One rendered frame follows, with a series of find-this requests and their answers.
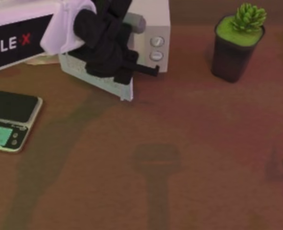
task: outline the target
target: white appliance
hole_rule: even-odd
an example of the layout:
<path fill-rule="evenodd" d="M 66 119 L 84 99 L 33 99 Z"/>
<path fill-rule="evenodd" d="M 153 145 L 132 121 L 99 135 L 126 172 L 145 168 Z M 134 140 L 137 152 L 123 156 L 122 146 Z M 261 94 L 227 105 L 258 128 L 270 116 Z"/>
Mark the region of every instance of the white appliance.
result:
<path fill-rule="evenodd" d="M 159 65 L 160 72 L 167 72 L 171 32 L 169 0 L 133 0 L 129 13 L 141 15 L 146 21 L 144 32 L 132 34 L 128 44 L 140 54 L 138 63 L 152 68 Z M 67 54 L 59 55 L 59 61 L 64 72 L 117 95 L 122 101 L 133 100 L 133 80 L 129 85 L 122 85 L 113 78 L 89 75 L 85 62 Z"/>

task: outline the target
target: red letter x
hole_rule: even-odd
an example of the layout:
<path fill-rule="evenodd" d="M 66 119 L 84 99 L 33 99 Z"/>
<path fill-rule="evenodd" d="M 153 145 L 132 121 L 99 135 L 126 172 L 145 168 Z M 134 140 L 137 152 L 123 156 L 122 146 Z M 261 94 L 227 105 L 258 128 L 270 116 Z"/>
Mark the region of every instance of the red letter x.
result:
<path fill-rule="evenodd" d="M 23 38 L 23 41 L 22 41 L 22 45 L 24 46 L 25 44 L 30 44 L 30 33 L 27 33 L 26 35 L 23 34 L 22 35 L 22 38 Z"/>

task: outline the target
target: succulent plant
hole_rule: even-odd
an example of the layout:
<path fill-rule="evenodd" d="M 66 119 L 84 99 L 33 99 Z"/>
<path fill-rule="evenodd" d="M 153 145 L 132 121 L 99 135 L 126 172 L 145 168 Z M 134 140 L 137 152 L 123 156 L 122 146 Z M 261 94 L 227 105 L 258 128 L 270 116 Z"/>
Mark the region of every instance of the succulent plant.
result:
<path fill-rule="evenodd" d="M 250 3 L 243 3 L 237 9 L 234 20 L 232 21 L 233 28 L 236 31 L 251 33 L 261 30 L 261 26 L 266 20 L 266 11 L 263 8 L 258 8 Z"/>

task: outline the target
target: robotic arm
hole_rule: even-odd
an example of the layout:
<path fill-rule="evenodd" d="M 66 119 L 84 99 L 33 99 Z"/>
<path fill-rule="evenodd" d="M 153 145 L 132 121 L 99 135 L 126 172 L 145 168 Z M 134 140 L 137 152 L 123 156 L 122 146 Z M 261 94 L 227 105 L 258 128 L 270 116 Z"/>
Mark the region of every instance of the robotic arm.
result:
<path fill-rule="evenodd" d="M 0 70 L 43 53 L 69 53 L 87 63 L 87 73 L 117 83 L 129 84 L 134 71 L 157 76 L 158 66 L 138 65 L 138 53 L 127 47 L 131 2 L 1 0 Z"/>

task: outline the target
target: wooden table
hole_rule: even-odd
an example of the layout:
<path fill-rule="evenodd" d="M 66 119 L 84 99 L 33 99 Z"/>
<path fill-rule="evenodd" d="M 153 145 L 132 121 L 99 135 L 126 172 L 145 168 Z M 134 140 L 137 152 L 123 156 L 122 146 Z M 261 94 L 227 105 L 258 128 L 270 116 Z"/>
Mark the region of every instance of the wooden table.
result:
<path fill-rule="evenodd" d="M 58 65 L 0 71 L 44 110 L 0 153 L 0 230 L 283 230 L 283 27 L 242 80 L 210 73 L 213 27 L 173 27 L 169 72 L 120 102 Z"/>

